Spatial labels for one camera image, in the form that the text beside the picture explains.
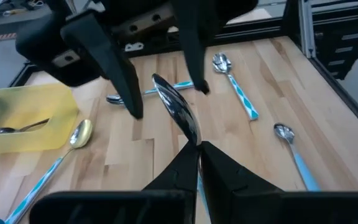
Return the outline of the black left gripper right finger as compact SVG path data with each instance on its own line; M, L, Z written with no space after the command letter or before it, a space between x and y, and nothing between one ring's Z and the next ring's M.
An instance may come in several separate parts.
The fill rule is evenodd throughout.
M358 192L284 191L210 142L201 148L212 223L358 223Z

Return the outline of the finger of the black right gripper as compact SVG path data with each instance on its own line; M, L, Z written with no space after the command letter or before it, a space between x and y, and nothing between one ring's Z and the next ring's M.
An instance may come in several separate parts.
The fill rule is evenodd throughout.
M196 90L207 95L209 85L204 79L205 47L199 35L199 18L196 6L173 4L173 13L179 29L179 41L185 56L190 78Z
M60 35L98 75L111 81L130 114L142 119L144 106L136 70L97 13L84 12L67 19Z

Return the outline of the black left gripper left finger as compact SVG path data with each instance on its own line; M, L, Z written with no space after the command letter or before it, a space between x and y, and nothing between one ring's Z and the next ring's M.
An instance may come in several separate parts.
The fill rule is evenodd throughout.
M62 191L42 197L30 224L194 223L199 150L186 143L169 165L139 191Z

